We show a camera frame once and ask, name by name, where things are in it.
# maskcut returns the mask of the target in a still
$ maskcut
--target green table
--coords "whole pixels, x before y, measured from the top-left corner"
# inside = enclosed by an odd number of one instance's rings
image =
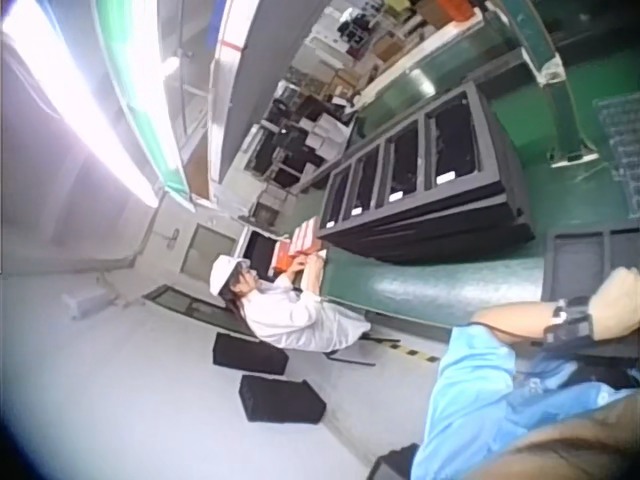
[[[584,133],[602,145],[594,99],[638,90],[637,51],[623,51],[568,72],[577,114]],[[415,101],[417,93],[403,79],[374,101],[364,115],[384,122]],[[390,106],[390,99],[401,104]],[[467,322],[474,311],[493,304],[540,298],[546,234],[560,226],[622,221],[629,212],[624,193],[603,160],[551,169],[546,154],[553,145],[547,103],[535,85],[524,87],[492,103],[492,108],[515,143],[528,181],[536,240],[499,258],[482,262],[394,266],[330,248],[323,295],[343,303],[440,326]],[[323,192],[299,199],[287,219],[288,228],[319,212]]]

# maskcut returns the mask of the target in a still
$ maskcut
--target hair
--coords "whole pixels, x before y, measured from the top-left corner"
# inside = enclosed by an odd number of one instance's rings
[[[229,278],[220,289],[219,296],[224,300],[225,306],[231,311],[231,313],[233,313],[236,320],[244,322],[246,319],[244,317],[244,309],[242,308],[242,299],[240,295],[231,290],[231,287],[240,280],[241,274],[242,269],[239,265],[236,265],[229,274]]]

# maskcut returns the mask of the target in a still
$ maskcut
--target black storage rack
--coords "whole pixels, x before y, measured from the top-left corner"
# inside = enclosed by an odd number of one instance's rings
[[[447,117],[453,128],[442,133],[437,124]],[[444,155],[453,166],[443,172]],[[475,234],[484,240],[474,242]],[[492,240],[501,234],[506,241]],[[533,238],[520,161],[477,87],[464,84],[404,117],[336,169],[319,237],[394,263],[456,260],[490,253],[483,242],[506,248]],[[449,250],[439,245],[450,239]]]

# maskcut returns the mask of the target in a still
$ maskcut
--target white uniform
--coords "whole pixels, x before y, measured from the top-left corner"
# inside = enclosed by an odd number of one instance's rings
[[[330,352],[348,347],[371,328],[362,315],[298,294],[286,275],[260,282],[242,299],[244,315],[256,336],[279,348]]]

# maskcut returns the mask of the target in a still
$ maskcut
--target person's arm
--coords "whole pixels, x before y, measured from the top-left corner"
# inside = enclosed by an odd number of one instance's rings
[[[503,343],[540,339],[551,325],[555,303],[511,303],[481,310],[471,323],[488,327]],[[618,268],[591,297],[594,340],[622,337],[640,327],[640,274]]]
[[[295,280],[296,275],[298,274],[298,272],[301,272],[302,270],[304,270],[306,265],[307,265],[306,256],[300,255],[294,258],[293,263],[291,264],[289,269],[286,272],[284,272],[282,275],[280,275],[278,278],[276,278],[275,282],[273,282],[274,285],[280,285],[283,287],[290,286],[291,288],[293,288],[293,281]]]
[[[555,303],[545,302],[508,303],[480,310],[471,323],[488,327],[502,343],[537,340],[551,325],[555,307]]]
[[[324,272],[324,258],[318,254],[311,255],[307,259],[307,268],[305,270],[305,284],[302,289],[305,293],[312,294],[316,297],[320,296],[320,286],[322,283],[322,274]]]
[[[297,301],[282,295],[260,295],[245,306],[249,323],[257,323],[284,333],[308,327],[322,315],[320,297],[303,292]]]

